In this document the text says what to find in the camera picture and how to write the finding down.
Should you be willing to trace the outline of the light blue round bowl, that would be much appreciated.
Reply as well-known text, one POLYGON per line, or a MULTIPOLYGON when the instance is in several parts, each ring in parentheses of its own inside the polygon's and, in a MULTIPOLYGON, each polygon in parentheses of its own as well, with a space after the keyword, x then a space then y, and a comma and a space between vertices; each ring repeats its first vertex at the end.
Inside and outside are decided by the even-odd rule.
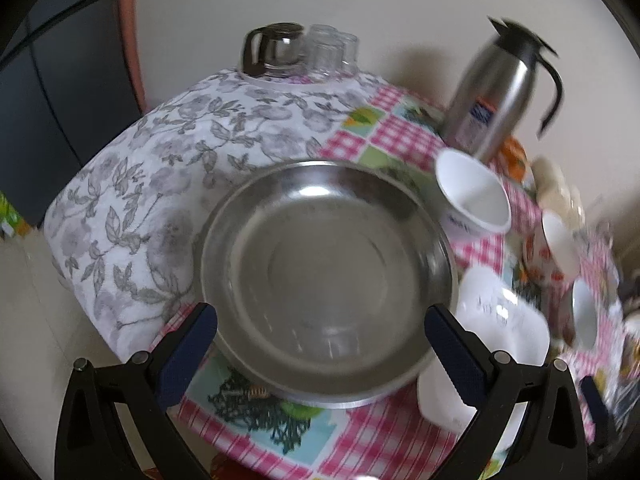
POLYGON ((584 280, 578 278, 564 292, 559 314, 564 342, 571 349, 592 350, 598 336, 597 301, 584 280))

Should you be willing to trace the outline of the floral pattern plate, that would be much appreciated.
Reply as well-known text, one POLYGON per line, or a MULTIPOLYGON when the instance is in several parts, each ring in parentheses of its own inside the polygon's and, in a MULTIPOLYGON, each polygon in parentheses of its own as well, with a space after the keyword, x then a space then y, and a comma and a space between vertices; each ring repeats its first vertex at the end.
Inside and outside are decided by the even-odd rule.
MULTIPOLYGON (((489 350, 503 350, 520 364, 544 364, 550 346, 546 319, 488 266, 464 272, 454 316, 489 350)), ((462 402, 439 359, 420 374, 416 393, 423 417, 457 436, 476 413, 462 402)))

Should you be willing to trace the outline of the strawberry pattern bowl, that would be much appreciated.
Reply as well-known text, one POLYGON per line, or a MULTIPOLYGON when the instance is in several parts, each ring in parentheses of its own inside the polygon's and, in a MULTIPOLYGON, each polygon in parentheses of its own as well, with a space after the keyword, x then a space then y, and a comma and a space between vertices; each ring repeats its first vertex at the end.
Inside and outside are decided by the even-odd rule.
POLYGON ((528 277, 539 286, 564 286, 579 275, 580 259, 572 231, 561 217, 544 210, 535 229, 523 242, 523 263, 528 277))

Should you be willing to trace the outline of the white square bowl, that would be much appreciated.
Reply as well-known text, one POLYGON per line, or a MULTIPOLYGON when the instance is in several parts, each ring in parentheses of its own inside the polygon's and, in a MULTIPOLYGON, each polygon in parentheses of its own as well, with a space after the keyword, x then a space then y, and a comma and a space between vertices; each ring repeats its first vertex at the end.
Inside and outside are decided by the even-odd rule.
POLYGON ((450 242, 475 243, 509 232, 512 212, 506 189, 488 167, 444 148, 435 158, 434 175, 437 217, 450 242))

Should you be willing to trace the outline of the stainless steel basin plate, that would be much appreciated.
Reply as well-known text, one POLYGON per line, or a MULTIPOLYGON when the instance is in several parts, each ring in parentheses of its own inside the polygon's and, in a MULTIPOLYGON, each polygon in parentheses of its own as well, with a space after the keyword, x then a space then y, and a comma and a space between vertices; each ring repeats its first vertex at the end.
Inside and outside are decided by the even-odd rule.
POLYGON ((224 196, 202 235, 216 347, 300 404, 354 408, 412 382, 435 356, 427 309, 458 301, 454 253, 431 211, 352 162, 262 168, 224 196))

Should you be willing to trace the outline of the pink checkered tablecloth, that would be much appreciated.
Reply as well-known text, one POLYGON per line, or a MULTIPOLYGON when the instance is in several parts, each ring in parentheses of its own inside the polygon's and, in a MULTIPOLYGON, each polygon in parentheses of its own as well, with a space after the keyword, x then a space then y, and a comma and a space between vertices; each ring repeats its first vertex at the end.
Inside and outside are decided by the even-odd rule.
POLYGON ((482 318, 490 348, 544 362, 567 323, 564 263, 598 301, 613 260, 500 180, 508 232, 448 240, 433 167, 448 150, 390 86, 315 162, 253 174, 198 239, 214 346, 177 417, 273 479, 425 479, 469 425, 424 336, 430 304, 482 318))

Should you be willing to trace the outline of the grey floral white cloth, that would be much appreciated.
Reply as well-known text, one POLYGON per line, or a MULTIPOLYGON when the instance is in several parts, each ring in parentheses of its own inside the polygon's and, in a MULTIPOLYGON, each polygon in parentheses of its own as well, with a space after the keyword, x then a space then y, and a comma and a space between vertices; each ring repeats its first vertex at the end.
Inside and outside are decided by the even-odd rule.
POLYGON ((53 201, 43 232, 108 348, 121 359, 149 348, 193 301, 196 241, 233 185, 263 166, 318 157, 381 84, 370 74, 254 84, 222 70, 94 156, 53 201))

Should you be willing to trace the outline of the bag of steamed buns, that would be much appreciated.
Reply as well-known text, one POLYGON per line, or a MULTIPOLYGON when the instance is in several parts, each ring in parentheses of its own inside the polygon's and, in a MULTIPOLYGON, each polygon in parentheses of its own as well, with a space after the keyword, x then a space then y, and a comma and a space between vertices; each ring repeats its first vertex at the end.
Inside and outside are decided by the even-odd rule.
POLYGON ((548 158, 537 157, 530 168, 539 208, 553 211, 572 231, 582 229, 586 223, 582 196, 575 185, 567 183, 560 166, 548 158))

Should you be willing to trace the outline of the orange snack packet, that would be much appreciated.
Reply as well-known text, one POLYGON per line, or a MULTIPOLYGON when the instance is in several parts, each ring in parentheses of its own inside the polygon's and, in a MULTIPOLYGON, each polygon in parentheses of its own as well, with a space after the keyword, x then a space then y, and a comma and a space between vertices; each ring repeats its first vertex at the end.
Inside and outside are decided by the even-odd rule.
POLYGON ((519 184, 524 182, 528 160, 522 144, 514 136, 508 136, 500 146, 498 164, 504 176, 519 184))

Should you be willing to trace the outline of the steel thermos jug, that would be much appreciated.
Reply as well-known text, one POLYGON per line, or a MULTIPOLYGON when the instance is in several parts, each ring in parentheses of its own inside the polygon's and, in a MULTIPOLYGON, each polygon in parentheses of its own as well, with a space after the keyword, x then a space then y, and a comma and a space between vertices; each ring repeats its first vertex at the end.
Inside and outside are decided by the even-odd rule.
POLYGON ((564 87, 558 71, 542 52, 556 51, 525 26, 510 20, 489 20, 496 36, 466 69, 446 111, 439 134, 458 151, 483 164, 493 159, 500 146, 523 118, 543 68, 550 75, 554 98, 540 120, 541 139, 563 104, 564 87))

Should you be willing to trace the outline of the clear drinking glass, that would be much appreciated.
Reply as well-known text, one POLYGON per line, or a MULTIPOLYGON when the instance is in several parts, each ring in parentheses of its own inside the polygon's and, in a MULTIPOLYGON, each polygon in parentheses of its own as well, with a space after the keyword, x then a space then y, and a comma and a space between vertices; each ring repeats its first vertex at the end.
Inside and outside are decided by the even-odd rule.
POLYGON ((359 38, 350 32, 338 32, 336 38, 343 46, 342 73, 349 77, 355 76, 359 70, 357 63, 359 38))
POLYGON ((344 46, 335 27, 311 25, 306 36, 305 48, 306 72, 312 80, 325 81, 337 76, 344 46))

